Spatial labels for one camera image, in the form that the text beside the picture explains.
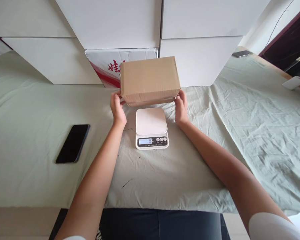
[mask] phone screen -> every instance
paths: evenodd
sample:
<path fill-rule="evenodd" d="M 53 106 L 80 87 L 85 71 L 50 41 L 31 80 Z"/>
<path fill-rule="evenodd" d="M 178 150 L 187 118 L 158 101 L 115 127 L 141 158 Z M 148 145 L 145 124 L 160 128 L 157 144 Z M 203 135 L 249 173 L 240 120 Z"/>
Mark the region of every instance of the phone screen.
<path fill-rule="evenodd" d="M 88 124 L 72 126 L 57 157 L 56 163 L 73 163 L 78 161 L 89 128 L 90 125 Z"/>

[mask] wrinkled cloth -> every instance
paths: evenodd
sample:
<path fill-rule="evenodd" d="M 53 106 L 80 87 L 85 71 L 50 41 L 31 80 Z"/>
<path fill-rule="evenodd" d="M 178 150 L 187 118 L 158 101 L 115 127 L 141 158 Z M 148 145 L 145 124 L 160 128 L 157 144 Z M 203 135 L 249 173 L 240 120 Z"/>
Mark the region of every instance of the wrinkled cloth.
<path fill-rule="evenodd" d="M 251 56 L 231 57 L 210 87 L 183 88 L 190 121 L 244 163 L 286 213 L 300 212 L 300 90 Z M 0 56 L 0 207 L 68 208 L 111 125 L 102 85 L 53 85 L 14 52 Z M 127 116 L 106 208 L 236 212 L 228 190 L 164 109 L 170 145 L 139 151 Z M 55 164 L 75 124 L 90 124 L 80 159 Z"/>

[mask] floor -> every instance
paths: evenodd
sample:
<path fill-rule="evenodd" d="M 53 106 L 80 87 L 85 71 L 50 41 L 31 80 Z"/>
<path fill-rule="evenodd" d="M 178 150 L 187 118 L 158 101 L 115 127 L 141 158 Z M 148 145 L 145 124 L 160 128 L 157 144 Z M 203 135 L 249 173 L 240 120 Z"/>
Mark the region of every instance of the floor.
<path fill-rule="evenodd" d="M 58 208 L 0 208 L 0 240 L 48 240 Z M 225 213 L 231 240 L 249 240 L 238 214 Z M 300 214 L 291 217 L 300 228 Z"/>

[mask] brown cardboard box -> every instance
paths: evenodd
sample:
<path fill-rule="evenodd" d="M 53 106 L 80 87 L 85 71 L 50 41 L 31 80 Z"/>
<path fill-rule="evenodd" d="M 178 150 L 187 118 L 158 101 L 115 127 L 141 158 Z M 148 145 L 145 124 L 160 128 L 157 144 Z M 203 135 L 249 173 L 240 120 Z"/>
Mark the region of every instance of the brown cardboard box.
<path fill-rule="evenodd" d="M 169 103 L 179 91 L 174 57 L 121 63 L 121 96 L 130 107 Z"/>

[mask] forearm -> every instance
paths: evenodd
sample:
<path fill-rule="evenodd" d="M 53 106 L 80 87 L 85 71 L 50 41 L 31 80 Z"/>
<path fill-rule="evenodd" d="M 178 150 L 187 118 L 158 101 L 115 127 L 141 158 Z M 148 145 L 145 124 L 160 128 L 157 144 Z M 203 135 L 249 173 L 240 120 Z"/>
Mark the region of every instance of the forearm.
<path fill-rule="evenodd" d="M 229 190 L 248 232 L 249 220 L 258 212 L 272 213 L 289 221 L 243 163 L 192 123 L 181 124 L 180 127 Z"/>
<path fill-rule="evenodd" d="M 124 126 L 113 125 L 85 174 L 73 202 L 100 202 L 103 208 L 111 184 Z"/>
<path fill-rule="evenodd" d="M 236 186 L 242 178 L 254 178 L 243 163 L 202 133 L 192 123 L 181 124 L 180 128 L 195 145 L 207 165 L 228 189 Z"/>
<path fill-rule="evenodd" d="M 56 239 L 94 239 L 108 195 L 124 125 L 113 125 L 85 174 Z"/>

